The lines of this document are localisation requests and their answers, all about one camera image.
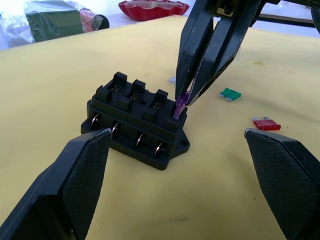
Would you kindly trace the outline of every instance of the green object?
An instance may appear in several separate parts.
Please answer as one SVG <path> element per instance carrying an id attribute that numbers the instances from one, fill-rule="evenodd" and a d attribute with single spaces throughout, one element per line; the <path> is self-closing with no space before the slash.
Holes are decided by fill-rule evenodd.
<path id="1" fill-rule="evenodd" d="M 79 11 L 62 0 L 27 1 L 24 12 L 36 43 L 84 32 Z"/>
<path id="2" fill-rule="evenodd" d="M 234 101 L 241 97 L 241 93 L 231 90 L 230 88 L 226 88 L 224 91 L 220 92 L 220 97 L 226 98 L 227 101 Z"/>

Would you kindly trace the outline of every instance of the purple fuse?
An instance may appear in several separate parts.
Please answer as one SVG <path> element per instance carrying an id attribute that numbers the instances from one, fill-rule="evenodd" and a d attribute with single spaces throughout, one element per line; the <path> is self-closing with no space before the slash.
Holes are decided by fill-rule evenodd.
<path id="1" fill-rule="evenodd" d="M 183 112 L 183 110 L 186 107 L 186 104 L 188 102 L 188 98 L 189 98 L 189 92 L 186 91 L 181 97 L 179 97 L 176 101 L 175 101 L 175 111 L 174 111 L 174 115 L 173 118 L 174 119 L 179 119 L 181 113 Z"/>

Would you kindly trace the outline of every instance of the yellow table surface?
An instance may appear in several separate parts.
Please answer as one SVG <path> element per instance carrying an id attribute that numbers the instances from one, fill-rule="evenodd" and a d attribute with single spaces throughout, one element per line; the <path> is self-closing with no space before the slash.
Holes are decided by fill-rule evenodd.
<path id="1" fill-rule="evenodd" d="M 174 99 L 185 17 L 0 52 L 0 224 L 80 134 L 86 104 L 117 71 Z M 284 240 L 244 138 L 253 117 L 320 157 L 320 39 L 250 29 L 239 59 L 188 110 L 187 153 L 159 171 L 109 151 L 89 240 Z M 220 99 L 225 88 L 242 93 Z"/>

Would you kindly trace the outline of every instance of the mounting hole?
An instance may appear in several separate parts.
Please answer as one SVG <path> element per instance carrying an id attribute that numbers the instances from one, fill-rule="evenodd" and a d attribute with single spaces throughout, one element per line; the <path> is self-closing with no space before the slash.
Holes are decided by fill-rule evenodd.
<path id="1" fill-rule="evenodd" d="M 181 141 L 181 144 L 182 144 L 183 146 L 187 146 L 187 145 L 188 145 L 188 142 L 187 142 L 186 140 L 182 140 L 182 141 Z"/>

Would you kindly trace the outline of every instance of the metal terminal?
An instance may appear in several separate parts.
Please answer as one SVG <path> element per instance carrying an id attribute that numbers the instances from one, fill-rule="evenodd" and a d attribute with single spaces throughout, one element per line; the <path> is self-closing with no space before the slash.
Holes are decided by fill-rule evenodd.
<path id="1" fill-rule="evenodd" d="M 138 140 L 136 141 L 136 144 L 135 144 L 136 147 L 139 145 L 139 143 L 143 142 L 143 139 L 142 139 L 143 135 L 144 134 L 141 133 L 141 135 L 138 137 Z"/>
<path id="2" fill-rule="evenodd" d="M 119 123 L 117 122 L 116 125 L 114 125 L 114 127 L 112 128 L 112 130 L 111 130 L 112 137 L 114 136 L 114 132 L 115 132 L 116 130 L 118 130 L 118 125 L 119 125 Z"/>
<path id="3" fill-rule="evenodd" d="M 135 94 L 133 94 L 133 95 L 130 97 L 130 99 L 132 99 L 133 101 L 135 101 L 137 98 L 138 98 L 138 97 L 137 97 Z"/>
<path id="4" fill-rule="evenodd" d="M 156 102 L 152 108 L 157 111 L 161 106 L 162 105 L 159 102 Z"/>
<path id="5" fill-rule="evenodd" d="M 162 145 L 163 143 L 162 142 L 160 142 L 160 144 L 156 147 L 156 149 L 155 149 L 155 155 L 157 155 L 158 153 L 159 153 L 159 151 L 161 150 L 161 151 L 164 151 L 164 149 L 163 148 L 161 148 L 161 145 Z"/>
<path id="6" fill-rule="evenodd" d="M 120 87 L 117 87 L 116 85 L 111 89 L 112 92 L 117 92 L 120 89 Z"/>
<path id="7" fill-rule="evenodd" d="M 95 115 L 94 118 L 92 118 L 92 121 L 91 121 L 91 127 L 94 127 L 95 124 L 99 123 L 100 122 L 100 115 L 97 114 Z"/>

